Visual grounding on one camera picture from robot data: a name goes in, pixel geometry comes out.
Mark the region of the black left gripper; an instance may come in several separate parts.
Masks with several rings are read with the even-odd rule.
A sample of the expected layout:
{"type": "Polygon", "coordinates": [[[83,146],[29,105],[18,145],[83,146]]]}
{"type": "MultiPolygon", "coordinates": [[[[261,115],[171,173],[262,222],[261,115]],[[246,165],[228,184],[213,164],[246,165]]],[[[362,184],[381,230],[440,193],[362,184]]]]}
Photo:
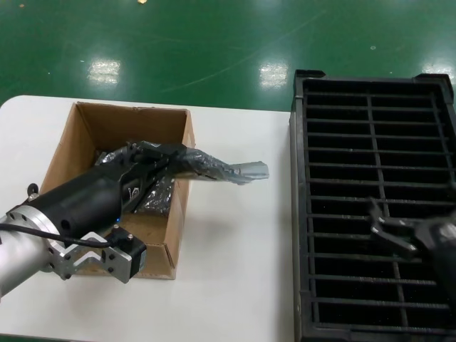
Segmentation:
{"type": "Polygon", "coordinates": [[[100,165],[39,195],[30,206],[44,214],[59,233],[79,238],[113,226],[146,196],[152,179],[170,166],[171,147],[148,141],[128,142],[131,167],[100,165]]]}

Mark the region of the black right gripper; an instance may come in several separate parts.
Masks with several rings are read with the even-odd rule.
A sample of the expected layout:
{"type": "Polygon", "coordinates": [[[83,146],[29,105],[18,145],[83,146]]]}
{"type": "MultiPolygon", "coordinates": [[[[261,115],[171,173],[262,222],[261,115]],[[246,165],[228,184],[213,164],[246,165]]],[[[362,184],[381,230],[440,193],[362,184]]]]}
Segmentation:
{"type": "Polygon", "coordinates": [[[443,286],[455,285],[455,217],[433,217],[415,224],[404,219],[387,217],[377,201],[369,197],[370,237],[382,248],[403,259],[419,255],[416,238],[430,260],[443,286]]]}

